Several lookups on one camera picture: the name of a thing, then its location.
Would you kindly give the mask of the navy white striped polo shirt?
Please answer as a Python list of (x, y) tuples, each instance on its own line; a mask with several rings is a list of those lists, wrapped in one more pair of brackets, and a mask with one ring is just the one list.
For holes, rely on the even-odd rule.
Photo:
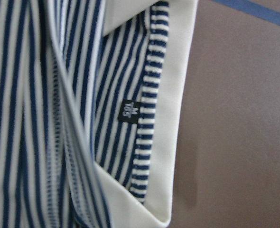
[(165, 228), (196, 0), (0, 0), (0, 228)]

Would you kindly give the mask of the blue tape line near shirt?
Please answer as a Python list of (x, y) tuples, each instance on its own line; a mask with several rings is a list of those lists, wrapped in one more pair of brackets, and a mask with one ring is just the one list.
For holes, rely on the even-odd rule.
[(214, 2), (280, 26), (280, 12), (263, 5), (249, 0), (214, 0)]

